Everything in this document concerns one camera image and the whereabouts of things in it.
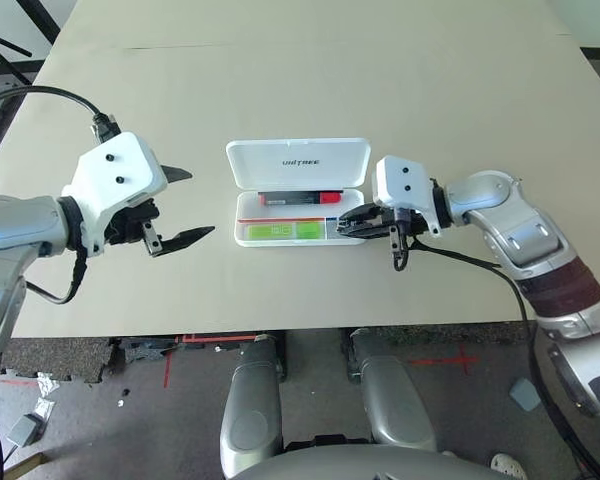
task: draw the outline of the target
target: black wire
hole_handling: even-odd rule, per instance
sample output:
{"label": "black wire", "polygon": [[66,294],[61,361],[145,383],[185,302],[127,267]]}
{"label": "black wire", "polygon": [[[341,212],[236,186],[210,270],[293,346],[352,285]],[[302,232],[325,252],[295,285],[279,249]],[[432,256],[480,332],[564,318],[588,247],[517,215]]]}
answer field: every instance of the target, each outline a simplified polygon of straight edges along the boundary
{"label": "black wire", "polygon": [[84,274],[87,271],[87,249],[84,247],[79,247],[76,250],[76,261],[73,264],[73,275],[71,279],[71,285],[69,286],[69,291],[67,294],[60,298],[56,297],[52,293],[49,293],[44,288],[39,287],[35,283],[27,282],[27,289],[32,292],[37,293],[45,300],[48,300],[51,303],[55,303],[56,305],[64,305],[65,303],[69,303],[73,297],[78,293],[78,288],[80,288],[80,284],[82,283],[82,279],[84,278]]}
{"label": "black wire", "polygon": [[[98,110],[98,108],[86,98],[81,97],[80,95],[76,95],[75,93],[69,92],[67,90],[63,90],[62,88],[56,87],[47,87],[43,85],[25,85],[23,87],[11,88],[9,90],[5,90],[4,92],[0,92],[0,100],[4,100],[6,98],[11,97],[23,96],[29,93],[47,93],[68,98],[69,100],[73,100],[74,102],[77,102],[83,107],[85,107],[94,115],[94,117],[102,116],[100,110]],[[71,280],[69,291],[64,297],[56,297],[52,293],[46,291],[44,288],[39,287],[38,285],[31,282],[26,283],[27,289],[37,293],[38,295],[52,303],[63,305],[65,303],[70,302],[73,299],[73,297],[75,297],[76,293],[78,292],[78,288],[82,283],[86,270],[87,250],[84,247],[78,247],[76,248],[76,261],[73,265],[73,278]]]}
{"label": "black wire", "polygon": [[58,95],[60,97],[68,98],[69,100],[73,100],[74,102],[79,103],[84,108],[89,110],[93,115],[100,114],[100,110],[98,110],[96,106],[86,98],[83,98],[80,95],[76,95],[75,93],[71,93],[67,90],[63,90],[61,88],[45,87],[42,85],[25,85],[23,87],[16,87],[11,88],[9,90],[5,90],[4,92],[0,92],[0,100],[4,100],[6,98],[11,97],[19,97],[28,93],[49,93],[51,95]]}
{"label": "black wire", "polygon": [[542,401],[542,404],[549,416],[549,419],[553,423],[554,427],[567,444],[567,446],[571,449],[571,452],[577,456],[583,465],[587,468],[592,478],[597,478],[600,480],[600,464],[598,461],[591,455],[589,450],[582,444],[578,436],[576,435],[573,428],[569,424],[568,420],[560,410],[560,407],[555,403],[551,394],[547,388],[547,385],[542,378],[542,372],[540,371],[540,366],[538,364],[538,358],[536,357],[535,351],[535,341],[538,333],[538,325],[536,324],[535,328],[532,330],[529,322],[529,318],[527,316],[527,309],[524,305],[524,301],[522,300],[522,295],[520,295],[520,291],[516,284],[511,280],[507,275],[496,270],[496,266],[499,266],[494,263],[486,262],[485,260],[480,260],[477,258],[469,257],[467,255],[463,255],[458,252],[453,252],[451,250],[442,250],[438,248],[429,247],[428,245],[423,244],[420,240],[418,240],[415,236],[413,242],[410,246],[412,250],[421,250],[424,252],[436,253],[438,255],[443,255],[445,257],[453,258],[454,260],[460,260],[462,262],[469,263],[471,265],[475,265],[480,268],[484,268],[489,272],[497,275],[507,282],[509,287],[516,298],[516,302],[518,303],[518,307],[520,309],[520,315],[522,317],[522,323],[524,325],[524,329],[527,336],[527,346],[528,346],[528,354],[529,354],[529,370],[531,373],[531,380],[536,387],[538,392],[538,396]]}
{"label": "black wire", "polygon": [[9,460],[9,457],[11,455],[13,455],[13,452],[15,452],[18,449],[17,445],[14,445],[13,447],[11,447],[11,450],[9,450],[9,453],[7,453],[7,455],[4,457],[4,459],[2,460],[2,464],[4,465],[5,463],[7,463],[7,460]]}
{"label": "black wire", "polygon": [[398,257],[396,257],[396,256],[393,257],[393,269],[396,272],[401,272],[402,270],[407,268],[407,263],[409,263],[409,249],[408,248],[402,253],[402,258],[401,258],[400,262],[398,262]]}

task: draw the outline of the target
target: black tripod leg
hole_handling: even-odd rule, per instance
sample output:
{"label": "black tripod leg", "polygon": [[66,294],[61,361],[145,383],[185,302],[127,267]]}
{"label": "black tripod leg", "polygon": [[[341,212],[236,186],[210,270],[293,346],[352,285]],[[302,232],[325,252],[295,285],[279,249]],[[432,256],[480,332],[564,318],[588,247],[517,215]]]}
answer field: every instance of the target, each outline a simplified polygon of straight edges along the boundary
{"label": "black tripod leg", "polygon": [[13,64],[0,54],[0,64],[7,68],[23,85],[31,85],[31,82],[25,77]]}

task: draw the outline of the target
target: red tape mark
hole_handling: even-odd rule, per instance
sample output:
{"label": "red tape mark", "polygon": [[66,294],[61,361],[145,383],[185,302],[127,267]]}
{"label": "red tape mark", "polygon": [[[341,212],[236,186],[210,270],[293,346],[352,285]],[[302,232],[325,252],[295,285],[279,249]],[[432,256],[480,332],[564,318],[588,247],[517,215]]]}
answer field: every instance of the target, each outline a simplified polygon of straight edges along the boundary
{"label": "red tape mark", "polygon": [[171,353],[172,352],[167,352],[167,363],[164,366],[164,388],[169,387],[169,377],[171,376]]}
{"label": "red tape mark", "polygon": [[464,352],[464,345],[459,345],[460,355],[450,358],[422,358],[418,360],[409,360],[411,365],[449,365],[461,364],[462,371],[469,375],[469,364],[478,362],[478,357],[467,357]]}
{"label": "red tape mark", "polygon": [[0,383],[6,383],[7,385],[21,385],[23,387],[37,387],[38,382],[27,382],[25,380],[3,380],[0,379]]}

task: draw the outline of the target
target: wall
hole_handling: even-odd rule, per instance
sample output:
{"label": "wall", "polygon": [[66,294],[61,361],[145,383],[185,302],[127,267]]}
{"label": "wall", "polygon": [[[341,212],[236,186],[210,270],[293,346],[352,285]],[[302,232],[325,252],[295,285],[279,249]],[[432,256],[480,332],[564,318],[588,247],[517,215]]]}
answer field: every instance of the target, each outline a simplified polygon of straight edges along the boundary
{"label": "wall", "polygon": [[600,47],[600,0],[547,0],[581,47]]}
{"label": "wall", "polygon": [[[41,1],[60,27],[67,21],[71,10],[73,10],[76,4],[76,0]],[[33,53],[33,57],[27,58],[6,47],[0,46],[0,53],[13,62],[43,60],[51,49],[51,45],[47,39],[44,38],[40,30],[33,24],[15,0],[0,0],[0,37]]]}

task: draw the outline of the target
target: black cable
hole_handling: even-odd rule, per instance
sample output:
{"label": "black cable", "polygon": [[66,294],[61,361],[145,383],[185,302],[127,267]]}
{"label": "black cable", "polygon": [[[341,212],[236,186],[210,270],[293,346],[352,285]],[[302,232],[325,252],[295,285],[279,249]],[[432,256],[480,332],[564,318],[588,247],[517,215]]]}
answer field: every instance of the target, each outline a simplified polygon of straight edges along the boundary
{"label": "black cable", "polygon": [[56,305],[64,305],[65,303],[69,303],[73,297],[78,293],[78,288],[80,288],[80,284],[82,283],[82,279],[84,278],[84,274],[87,271],[87,249],[80,248],[76,250],[76,261],[73,264],[73,275],[71,279],[71,285],[69,286],[69,291],[67,294],[60,298],[56,297],[52,293],[49,293],[44,288],[39,287],[35,283],[27,282],[27,289],[32,292],[37,293],[45,300],[48,300],[51,303],[55,303]]}
{"label": "black cable", "polygon": [[407,263],[409,263],[409,249],[407,248],[403,254],[400,261],[398,261],[398,257],[393,257],[393,269],[396,272],[401,272],[405,268],[407,268]]}
{"label": "black cable", "polygon": [[[98,108],[93,103],[91,103],[86,98],[81,97],[80,95],[76,95],[75,93],[63,90],[61,88],[47,87],[43,85],[26,85],[23,87],[16,87],[9,90],[5,90],[4,92],[0,92],[0,100],[4,100],[6,98],[11,97],[23,96],[29,93],[47,93],[51,95],[58,95],[60,97],[68,98],[69,100],[73,100],[74,102],[77,102],[83,107],[85,107],[93,114],[94,134],[96,135],[96,138],[98,138],[100,143],[109,140],[113,136],[120,133],[120,128],[118,127],[118,124],[115,123],[115,120],[109,119],[109,117],[100,112],[100,110],[98,110]],[[79,232],[80,221],[82,221],[82,216],[80,214],[79,208],[77,215],[80,216],[80,219],[77,224],[71,225],[72,228],[70,230]],[[69,291],[64,297],[56,297],[52,293],[49,293],[45,289],[31,282],[26,283],[27,289],[37,293],[44,299],[58,305],[63,305],[65,303],[70,302],[78,292],[78,288],[80,287],[80,284],[82,283],[82,280],[84,278],[84,274],[87,270],[88,256],[87,250],[82,246],[81,242],[78,241],[74,243],[75,245],[72,246],[76,250],[76,261],[73,265],[73,278],[71,280]]]}
{"label": "black cable", "polygon": [[7,453],[4,457],[4,460],[2,460],[3,465],[5,463],[7,463],[7,460],[9,460],[9,457],[11,457],[11,455],[13,455],[13,452],[15,452],[17,449],[18,449],[17,445],[14,445],[13,447],[11,447],[11,450],[9,450],[9,453]]}
{"label": "black cable", "polygon": [[61,88],[45,87],[42,85],[25,85],[23,87],[16,87],[11,88],[9,90],[5,90],[4,92],[0,92],[0,100],[4,100],[6,98],[11,97],[19,97],[28,93],[48,93],[51,95],[58,95],[60,97],[68,98],[69,100],[73,100],[74,102],[79,103],[84,108],[89,110],[93,115],[101,114],[100,110],[98,110],[93,103],[91,103],[86,98],[81,97],[80,95],[76,95],[75,93],[71,93]]}
{"label": "black cable", "polygon": [[577,434],[569,424],[568,420],[562,413],[560,407],[555,403],[551,394],[547,388],[547,385],[542,378],[542,372],[540,371],[540,366],[538,364],[538,359],[536,357],[535,351],[535,341],[538,333],[538,325],[536,324],[535,328],[532,330],[529,324],[529,317],[527,316],[527,309],[522,300],[522,296],[518,290],[516,284],[511,280],[507,275],[496,270],[496,267],[499,265],[491,262],[486,262],[485,260],[480,260],[477,258],[469,257],[467,255],[463,255],[458,252],[453,252],[450,250],[442,250],[438,248],[429,247],[428,245],[423,244],[420,240],[418,240],[415,236],[411,246],[409,247],[412,250],[421,250],[424,252],[436,253],[438,255],[443,255],[445,257],[453,258],[454,260],[460,260],[462,262],[469,263],[471,265],[475,265],[480,268],[484,268],[489,272],[497,275],[507,282],[518,303],[518,307],[520,308],[520,315],[522,317],[522,322],[525,328],[525,333],[527,335],[527,347],[529,354],[529,370],[531,373],[531,380],[536,387],[538,392],[538,396],[542,401],[542,405],[549,416],[549,419],[553,423],[554,427],[562,437],[563,441],[567,444],[567,446],[571,449],[571,452],[578,457],[578,459],[582,462],[585,468],[591,472],[593,478],[600,480],[600,464],[598,461],[591,455],[589,450],[583,445],[583,443],[578,438]]}

